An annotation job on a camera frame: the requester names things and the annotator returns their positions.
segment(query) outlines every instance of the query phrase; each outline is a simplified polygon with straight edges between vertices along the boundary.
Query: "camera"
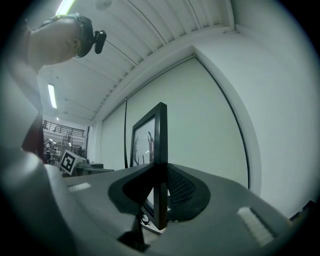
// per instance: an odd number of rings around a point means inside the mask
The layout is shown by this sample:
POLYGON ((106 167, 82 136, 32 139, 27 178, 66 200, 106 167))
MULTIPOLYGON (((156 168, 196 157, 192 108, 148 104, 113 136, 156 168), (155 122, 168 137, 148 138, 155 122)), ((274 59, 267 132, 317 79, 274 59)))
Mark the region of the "camera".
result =
POLYGON ((104 47, 107 38, 107 33, 104 30, 94 32, 94 51, 96 54, 100 54, 104 47))

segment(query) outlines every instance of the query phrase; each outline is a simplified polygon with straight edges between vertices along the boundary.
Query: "cable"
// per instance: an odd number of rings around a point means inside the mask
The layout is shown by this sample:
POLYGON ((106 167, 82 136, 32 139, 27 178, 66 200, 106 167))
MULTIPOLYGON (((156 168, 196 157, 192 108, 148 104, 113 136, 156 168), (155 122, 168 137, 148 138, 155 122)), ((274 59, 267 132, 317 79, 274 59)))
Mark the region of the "cable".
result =
POLYGON ((127 160, 127 143, 126 143, 126 124, 127 124, 127 104, 128 100, 125 97, 125 112, 124 112, 124 168, 128 168, 128 160, 127 160))

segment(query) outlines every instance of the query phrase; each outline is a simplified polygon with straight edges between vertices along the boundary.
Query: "fluorescent light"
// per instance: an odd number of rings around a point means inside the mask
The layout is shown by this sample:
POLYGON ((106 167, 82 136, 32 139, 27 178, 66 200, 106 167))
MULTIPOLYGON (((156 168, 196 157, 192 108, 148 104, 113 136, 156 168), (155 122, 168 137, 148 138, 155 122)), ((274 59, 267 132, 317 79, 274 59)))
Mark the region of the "fluorescent light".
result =
POLYGON ((58 8, 58 10, 56 11, 55 15, 64 15, 64 14, 68 14, 69 9, 71 8, 71 6, 73 5, 75 0, 63 0, 58 8))
POLYGON ((48 90, 49 90, 51 105, 54 109, 56 109, 57 104, 56 104, 56 96, 55 96, 55 87, 52 84, 48 84, 48 90))

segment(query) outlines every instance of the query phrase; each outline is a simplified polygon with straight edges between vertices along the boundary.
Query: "ceiling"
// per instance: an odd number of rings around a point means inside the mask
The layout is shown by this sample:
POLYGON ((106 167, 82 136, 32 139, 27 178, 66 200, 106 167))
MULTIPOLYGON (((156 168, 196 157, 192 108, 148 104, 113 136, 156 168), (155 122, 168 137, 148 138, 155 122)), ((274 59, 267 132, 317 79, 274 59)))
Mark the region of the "ceiling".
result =
MULTIPOLYGON (((40 3, 28 15, 30 28, 54 16, 60 3, 40 3)), ((92 20, 94 30, 106 31, 103 51, 41 69, 38 83, 46 115, 87 124, 97 121, 98 114, 103 119, 101 110, 116 96, 114 90, 126 87, 124 78, 152 55, 198 31, 230 25, 229 0, 113 0, 105 10, 96 3, 76 0, 69 13, 78 12, 92 20), (57 110, 50 104, 48 83, 55 85, 57 110)))

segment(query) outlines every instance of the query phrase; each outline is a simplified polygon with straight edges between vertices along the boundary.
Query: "black mesh panel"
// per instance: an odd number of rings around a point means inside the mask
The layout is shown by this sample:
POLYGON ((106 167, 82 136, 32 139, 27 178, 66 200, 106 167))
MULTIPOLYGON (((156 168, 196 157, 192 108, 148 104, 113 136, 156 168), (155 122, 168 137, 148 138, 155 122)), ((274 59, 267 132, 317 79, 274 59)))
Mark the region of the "black mesh panel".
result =
POLYGON ((167 187, 170 192, 171 208, 189 201, 196 190, 192 182, 172 169, 168 169, 167 187))

